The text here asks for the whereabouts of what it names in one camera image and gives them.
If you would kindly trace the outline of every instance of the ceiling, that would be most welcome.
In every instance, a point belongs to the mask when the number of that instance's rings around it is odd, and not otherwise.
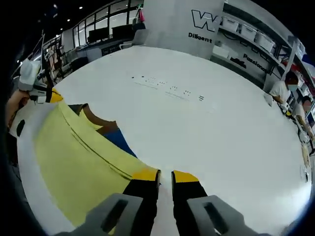
[[[11,36],[10,43],[24,45],[20,47],[22,53],[26,54],[32,50],[41,36],[42,29],[45,32],[46,40],[60,34],[63,30],[72,28],[87,15],[98,8],[112,2],[113,0],[45,0],[36,3],[36,6],[29,2],[9,2],[12,11],[12,19],[17,19],[18,24],[12,27],[7,24],[7,35]],[[299,4],[290,4],[287,0],[253,0],[276,18],[278,18],[294,35],[298,36],[306,46],[309,56],[315,61],[315,47],[313,45],[314,26],[306,26],[313,22],[314,1],[301,0]]]

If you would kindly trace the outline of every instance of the computer monitor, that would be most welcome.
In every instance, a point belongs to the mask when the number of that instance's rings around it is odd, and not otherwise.
[[[114,39],[133,39],[134,31],[132,25],[113,27],[113,38]]]
[[[89,43],[96,42],[98,40],[102,40],[109,37],[109,29],[108,27],[95,29],[89,31]]]

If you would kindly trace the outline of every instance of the brown fabric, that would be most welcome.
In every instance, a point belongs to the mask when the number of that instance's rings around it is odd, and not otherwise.
[[[97,130],[99,134],[104,135],[110,132],[117,131],[119,129],[116,121],[106,121],[94,115],[87,103],[80,105],[75,113],[77,115],[80,115],[81,110],[83,110],[85,116],[90,122],[102,126],[100,129]]]

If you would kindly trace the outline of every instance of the blue fabric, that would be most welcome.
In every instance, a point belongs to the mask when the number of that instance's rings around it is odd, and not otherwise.
[[[133,155],[135,158],[136,155],[133,153],[133,151],[129,148],[122,132],[120,129],[110,132],[107,134],[104,134],[104,137],[107,138],[109,141],[111,141],[113,144],[115,144],[120,149],[124,150],[125,152],[129,153],[130,155]]]

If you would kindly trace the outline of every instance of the white wall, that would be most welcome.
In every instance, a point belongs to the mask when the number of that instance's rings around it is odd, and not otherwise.
[[[72,29],[65,30],[62,33],[61,44],[63,45],[63,50],[65,53],[74,48]]]

